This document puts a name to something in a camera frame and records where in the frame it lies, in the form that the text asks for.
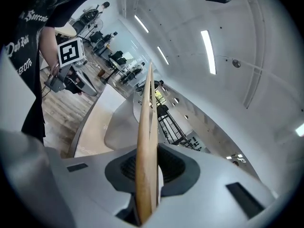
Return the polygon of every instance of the ceiling light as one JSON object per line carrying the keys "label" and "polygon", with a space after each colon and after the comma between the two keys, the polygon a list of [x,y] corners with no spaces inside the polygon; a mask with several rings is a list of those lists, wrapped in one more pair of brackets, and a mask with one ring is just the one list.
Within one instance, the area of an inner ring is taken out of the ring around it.
{"label": "ceiling light", "polygon": [[161,48],[160,48],[160,47],[157,47],[157,49],[160,51],[160,53],[161,53],[163,59],[165,59],[166,63],[169,65],[169,62],[168,62],[167,58],[165,57],[165,55],[163,54]]}
{"label": "ceiling light", "polygon": [[140,25],[144,28],[144,30],[149,33],[148,29],[145,27],[145,25],[141,22],[141,20],[136,16],[134,15],[134,17],[136,18],[136,20],[140,23]]}
{"label": "ceiling light", "polygon": [[205,43],[205,48],[206,48],[208,61],[209,61],[210,73],[216,74],[217,72],[215,69],[215,60],[214,60],[214,54],[213,54],[213,50],[212,50],[212,44],[211,44],[209,32],[207,30],[204,30],[204,31],[201,31],[200,33],[201,33],[201,36],[203,36],[203,40]]}
{"label": "ceiling light", "polygon": [[296,130],[295,130],[296,134],[299,135],[300,137],[304,136],[304,123],[299,126]]}
{"label": "ceiling light", "polygon": [[142,55],[143,56],[143,58],[148,62],[148,60],[144,57],[144,55]]}
{"label": "ceiling light", "polygon": [[[135,45],[135,43],[131,40],[131,42],[133,43],[133,45]],[[138,47],[135,45],[135,47],[138,49]]]}

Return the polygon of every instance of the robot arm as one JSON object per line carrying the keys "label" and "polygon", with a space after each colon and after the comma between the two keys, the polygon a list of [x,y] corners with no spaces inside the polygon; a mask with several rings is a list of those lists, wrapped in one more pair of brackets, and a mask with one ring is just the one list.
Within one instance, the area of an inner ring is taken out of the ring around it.
{"label": "robot arm", "polygon": [[54,92],[66,89],[73,94],[84,92],[96,96],[97,91],[88,76],[81,71],[87,63],[82,39],[76,38],[58,45],[60,70],[44,84]]}

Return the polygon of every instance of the wooden plank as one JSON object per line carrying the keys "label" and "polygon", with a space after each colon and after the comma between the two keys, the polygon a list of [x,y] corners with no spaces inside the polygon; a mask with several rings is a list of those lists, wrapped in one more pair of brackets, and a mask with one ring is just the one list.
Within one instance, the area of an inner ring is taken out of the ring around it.
{"label": "wooden plank", "polygon": [[152,62],[149,65],[148,75],[146,78],[142,110],[139,121],[137,155],[135,169],[135,186],[136,186],[136,206],[141,223],[147,221],[149,216],[155,211],[157,205],[157,117],[155,117],[156,107],[154,107],[152,117],[151,135],[149,135],[149,103],[150,103],[150,86],[152,95],[154,95],[154,82]]}
{"label": "wooden plank", "polygon": [[152,114],[152,124],[151,124],[151,132],[150,132],[150,141],[149,141],[149,149],[150,149],[150,189],[156,190],[155,192],[151,192],[151,206],[152,212],[156,210],[156,206],[158,204],[158,163],[157,163],[157,145],[158,145],[158,133],[157,133],[157,110],[156,110],[156,98],[155,98],[155,87],[154,87],[154,77],[153,71],[151,68],[151,94],[152,94],[152,106],[153,106],[153,114]]}

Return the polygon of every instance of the black shelving rack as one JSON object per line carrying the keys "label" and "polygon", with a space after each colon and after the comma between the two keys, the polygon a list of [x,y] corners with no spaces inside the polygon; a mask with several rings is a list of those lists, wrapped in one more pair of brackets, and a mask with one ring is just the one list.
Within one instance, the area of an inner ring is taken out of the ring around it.
{"label": "black shelving rack", "polygon": [[[156,101],[158,106],[162,105],[157,98]],[[161,130],[169,144],[181,144],[186,148],[194,149],[189,140],[187,139],[186,135],[183,133],[181,128],[178,126],[178,124],[168,111],[166,111],[165,115],[158,117],[158,122],[160,123]]]}

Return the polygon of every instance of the ceiling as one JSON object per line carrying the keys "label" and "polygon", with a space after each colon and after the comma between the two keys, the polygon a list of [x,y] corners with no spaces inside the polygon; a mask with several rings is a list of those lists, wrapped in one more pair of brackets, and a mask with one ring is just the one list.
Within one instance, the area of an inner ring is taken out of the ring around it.
{"label": "ceiling", "polygon": [[[121,14],[165,84],[212,119],[269,187],[286,190],[290,171],[304,162],[304,138],[295,134],[304,122],[304,46],[284,7],[277,0],[122,0]],[[202,30],[210,34],[216,75]]]}

